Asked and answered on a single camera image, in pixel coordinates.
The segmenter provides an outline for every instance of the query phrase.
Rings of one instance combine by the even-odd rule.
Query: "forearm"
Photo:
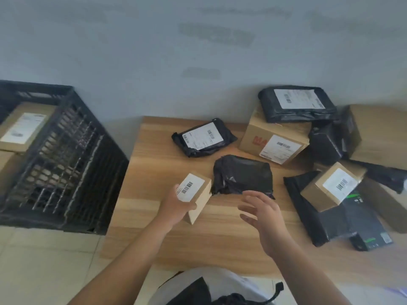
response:
[[[69,305],[133,305],[168,232],[153,220]]]
[[[333,282],[292,240],[284,241],[272,257],[299,305],[349,305]]]

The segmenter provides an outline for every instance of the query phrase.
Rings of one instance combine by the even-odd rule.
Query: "tile floor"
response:
[[[109,261],[99,258],[103,240],[87,234],[0,226],[0,304],[66,304],[107,266]],[[136,304],[147,304],[174,274],[151,269]],[[261,288],[274,287],[272,279],[250,278]],[[407,298],[382,288],[338,286],[354,305],[407,305]],[[275,303],[295,301],[285,290]]]

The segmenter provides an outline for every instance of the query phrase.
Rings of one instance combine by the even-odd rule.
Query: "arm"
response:
[[[68,305],[133,305],[155,260],[164,237],[193,202],[178,200],[175,185],[161,202],[157,215],[99,275],[89,282]]]
[[[297,304],[350,305],[348,299],[292,239],[278,204],[257,191],[244,191],[239,210],[257,216],[240,217],[259,231],[261,245],[277,264]]]

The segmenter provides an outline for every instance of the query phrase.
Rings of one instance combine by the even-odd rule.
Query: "black plastic crate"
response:
[[[73,87],[0,80],[0,122],[21,102],[57,108],[0,199],[0,225],[105,234],[128,159]]]

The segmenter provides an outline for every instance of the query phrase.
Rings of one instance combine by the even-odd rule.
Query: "wood grain surface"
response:
[[[144,117],[130,164],[120,191],[101,257],[113,259],[153,219],[160,200],[190,171],[213,177],[213,164],[234,154],[267,161],[237,149],[246,124],[227,124],[239,140],[208,157],[187,158],[171,135],[203,121]],[[394,286],[407,282],[407,235],[390,232],[395,244],[372,252],[358,252],[348,240],[313,246],[283,184],[284,176],[311,170],[303,151],[288,165],[269,162],[273,189],[286,225],[306,254],[333,279],[342,282]],[[241,275],[281,277],[275,263],[263,252],[258,232],[239,218],[241,195],[211,197],[193,226],[182,221],[165,238],[156,264],[185,270],[219,266]]]

